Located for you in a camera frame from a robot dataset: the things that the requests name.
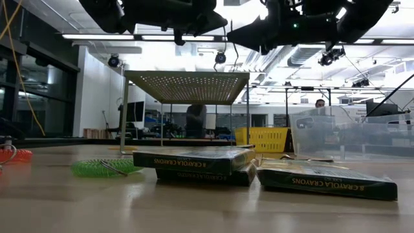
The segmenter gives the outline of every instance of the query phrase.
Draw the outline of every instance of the crayola crayons box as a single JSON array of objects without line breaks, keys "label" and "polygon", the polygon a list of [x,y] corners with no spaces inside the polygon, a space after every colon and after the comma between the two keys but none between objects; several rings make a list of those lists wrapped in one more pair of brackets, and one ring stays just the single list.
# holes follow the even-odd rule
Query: crayola crayons box
[{"label": "crayola crayons box", "polygon": [[388,178],[362,174],[331,162],[262,160],[257,176],[263,186],[326,194],[397,200],[397,185]]},{"label": "crayola crayons box", "polygon": [[174,181],[190,181],[212,184],[227,184],[236,186],[250,186],[256,177],[256,167],[249,163],[234,171],[231,175],[217,175],[211,173],[183,172],[176,170],[156,169],[158,179]]},{"label": "crayola crayons box", "polygon": [[232,175],[256,157],[254,150],[238,147],[160,148],[134,151],[134,166]]}]

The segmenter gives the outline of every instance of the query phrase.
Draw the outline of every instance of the computer monitor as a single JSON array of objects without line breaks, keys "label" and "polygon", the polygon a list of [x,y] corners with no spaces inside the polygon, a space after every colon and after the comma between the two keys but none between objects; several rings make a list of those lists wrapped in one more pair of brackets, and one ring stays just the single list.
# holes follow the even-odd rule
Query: computer monitor
[{"label": "computer monitor", "polygon": [[[379,103],[374,102],[366,102],[367,106],[367,114],[371,112]],[[375,109],[369,116],[370,117],[381,117],[381,116],[389,116],[389,115],[397,115],[400,114],[398,112],[398,105],[396,104],[382,104],[379,108]]]},{"label": "computer monitor", "polygon": [[[120,111],[119,125],[121,127],[122,121],[122,107],[121,105],[118,110]],[[128,103],[127,106],[127,122],[142,122],[144,119],[144,102],[133,102]]]}]

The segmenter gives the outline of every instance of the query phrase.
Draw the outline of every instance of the green coiled spring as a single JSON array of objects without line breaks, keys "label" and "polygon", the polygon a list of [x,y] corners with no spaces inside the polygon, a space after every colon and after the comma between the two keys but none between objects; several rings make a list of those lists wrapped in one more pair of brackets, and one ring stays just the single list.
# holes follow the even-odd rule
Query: green coiled spring
[{"label": "green coiled spring", "polygon": [[[102,162],[114,169],[108,169]],[[78,161],[72,164],[71,170],[77,177],[117,177],[122,174],[136,172],[142,168],[134,166],[132,159],[93,159],[88,161]]]}]

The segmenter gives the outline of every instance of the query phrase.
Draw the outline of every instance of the white wall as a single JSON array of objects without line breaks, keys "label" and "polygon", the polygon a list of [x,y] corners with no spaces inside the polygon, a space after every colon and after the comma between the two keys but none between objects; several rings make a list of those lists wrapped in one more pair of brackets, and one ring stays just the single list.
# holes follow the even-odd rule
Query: white wall
[{"label": "white wall", "polygon": [[79,51],[73,135],[83,136],[84,128],[105,129],[105,111],[110,128],[118,127],[117,100],[122,97],[124,77],[89,54],[87,47]]}]

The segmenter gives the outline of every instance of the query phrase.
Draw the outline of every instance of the shelf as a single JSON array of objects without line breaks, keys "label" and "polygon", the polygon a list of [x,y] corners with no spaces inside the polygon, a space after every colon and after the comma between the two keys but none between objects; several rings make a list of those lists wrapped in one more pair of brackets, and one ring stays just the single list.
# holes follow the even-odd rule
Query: shelf
[{"label": "shelf", "polygon": [[125,71],[125,77],[161,104],[231,105],[248,72]]}]

